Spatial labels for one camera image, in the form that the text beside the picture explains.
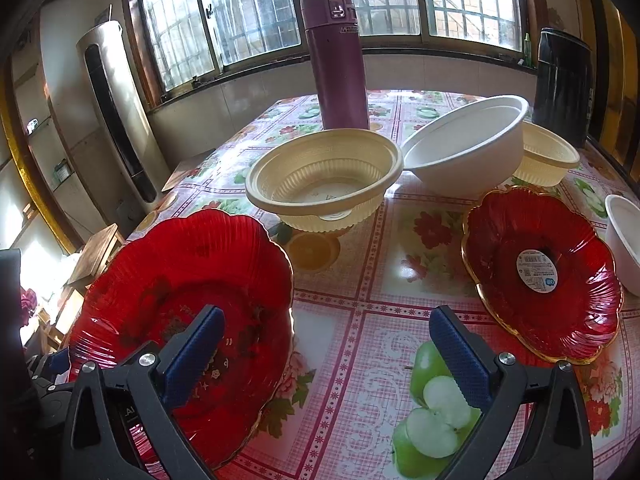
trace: wooden stool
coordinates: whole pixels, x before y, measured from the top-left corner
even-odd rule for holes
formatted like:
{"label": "wooden stool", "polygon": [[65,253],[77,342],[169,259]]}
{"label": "wooden stool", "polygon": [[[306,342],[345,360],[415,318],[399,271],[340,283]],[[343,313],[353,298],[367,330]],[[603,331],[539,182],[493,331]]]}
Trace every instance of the wooden stool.
{"label": "wooden stool", "polygon": [[116,244],[124,244],[124,238],[118,232],[116,224],[111,224],[89,238],[67,284],[84,296],[86,288],[106,269]]}

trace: white foam bowl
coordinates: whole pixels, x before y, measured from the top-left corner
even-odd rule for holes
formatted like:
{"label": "white foam bowl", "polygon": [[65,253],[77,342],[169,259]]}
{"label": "white foam bowl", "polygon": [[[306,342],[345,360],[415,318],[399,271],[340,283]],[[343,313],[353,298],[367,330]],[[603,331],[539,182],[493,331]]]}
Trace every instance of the white foam bowl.
{"label": "white foam bowl", "polygon": [[478,199],[518,169],[528,108],[523,97],[504,95],[452,110],[402,144],[404,168],[434,194]]}
{"label": "white foam bowl", "polygon": [[616,276],[640,296],[640,209],[619,195],[607,196],[604,204],[609,216],[605,241],[616,261]]}
{"label": "white foam bowl", "polygon": [[258,160],[246,196],[295,229],[337,231],[362,222],[402,173],[402,152],[369,130],[323,130],[290,140]]}

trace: red glass plate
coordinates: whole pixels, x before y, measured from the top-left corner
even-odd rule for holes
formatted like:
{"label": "red glass plate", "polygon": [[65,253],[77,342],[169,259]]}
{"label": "red glass plate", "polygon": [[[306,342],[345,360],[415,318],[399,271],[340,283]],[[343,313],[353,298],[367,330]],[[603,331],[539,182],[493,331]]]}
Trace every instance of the red glass plate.
{"label": "red glass plate", "polygon": [[[257,220],[207,209],[165,220],[127,244],[89,289],[69,342],[71,377],[84,361],[113,367],[145,341],[163,346],[206,304],[224,337],[174,416],[216,469],[244,446],[280,384],[292,348],[293,274]],[[157,461],[134,434],[147,465]]]}
{"label": "red glass plate", "polygon": [[[585,217],[554,196],[514,187],[488,193],[463,228],[462,258],[484,306],[533,353],[583,365],[613,341],[623,291],[609,247]],[[554,264],[551,292],[532,290],[518,275],[525,250]]]}

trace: tablecloth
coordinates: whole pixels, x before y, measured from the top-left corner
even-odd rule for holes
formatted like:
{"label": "tablecloth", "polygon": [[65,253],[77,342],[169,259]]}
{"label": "tablecloth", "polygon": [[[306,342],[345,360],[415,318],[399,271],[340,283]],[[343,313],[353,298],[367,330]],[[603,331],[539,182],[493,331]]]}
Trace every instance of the tablecloth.
{"label": "tablecloth", "polygon": [[[415,130],[476,97],[437,91],[370,91],[370,127],[401,144]],[[410,370],[429,340],[432,308],[448,304],[495,351],[540,362],[487,313],[460,257],[462,216],[474,203],[429,195],[404,172],[367,220],[329,235],[292,232],[244,195],[251,165],[286,140],[321,129],[315,95],[276,102],[190,171],[131,235],[167,218],[220,208],[257,218],[294,268],[295,348],[286,380],[257,435],[221,479],[398,478],[391,460],[396,425],[415,407]],[[500,188],[527,185],[510,178]],[[638,198],[592,146],[553,188],[604,237],[610,193]],[[640,431],[640,299],[626,293],[622,326],[591,365],[577,367],[593,441],[594,478],[608,478]],[[488,478],[505,471],[529,406],[522,406]]]}

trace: thermos lid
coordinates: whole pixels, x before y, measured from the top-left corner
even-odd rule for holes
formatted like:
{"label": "thermos lid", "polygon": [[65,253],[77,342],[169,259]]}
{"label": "thermos lid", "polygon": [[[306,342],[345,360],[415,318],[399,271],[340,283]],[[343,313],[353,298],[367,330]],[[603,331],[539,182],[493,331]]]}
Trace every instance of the thermos lid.
{"label": "thermos lid", "polygon": [[585,67],[590,71],[591,50],[586,43],[571,34],[554,28],[543,28],[540,31],[538,61],[582,74]]}
{"label": "thermos lid", "polygon": [[334,23],[357,25],[353,0],[300,0],[305,30]]}

